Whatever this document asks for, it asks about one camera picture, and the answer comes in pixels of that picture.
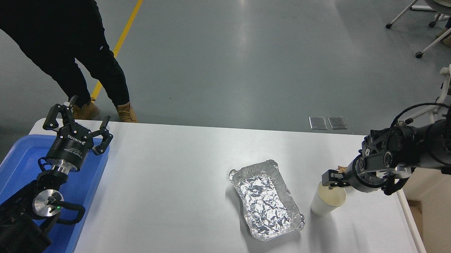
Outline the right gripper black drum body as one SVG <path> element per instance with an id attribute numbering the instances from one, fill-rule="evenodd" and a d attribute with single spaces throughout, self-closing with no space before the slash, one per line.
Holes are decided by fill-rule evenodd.
<path id="1" fill-rule="evenodd" d="M 377 177 L 373 173 L 361 172 L 359 168 L 359 160 L 362 155 L 358 155 L 353 159 L 345 170 L 345 181 L 358 191 L 370 193 L 381 189 L 387 182 L 386 179 Z"/>

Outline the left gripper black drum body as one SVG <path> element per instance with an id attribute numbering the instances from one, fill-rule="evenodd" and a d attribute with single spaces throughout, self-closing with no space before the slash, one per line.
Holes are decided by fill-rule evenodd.
<path id="1" fill-rule="evenodd" d="M 80 171 L 89 150 L 94 146 L 90 134 L 91 130 L 78 123 L 74 129 L 71 129 L 70 125 L 61 127 L 45 156 L 46 165 L 66 167 L 73 172 Z"/>

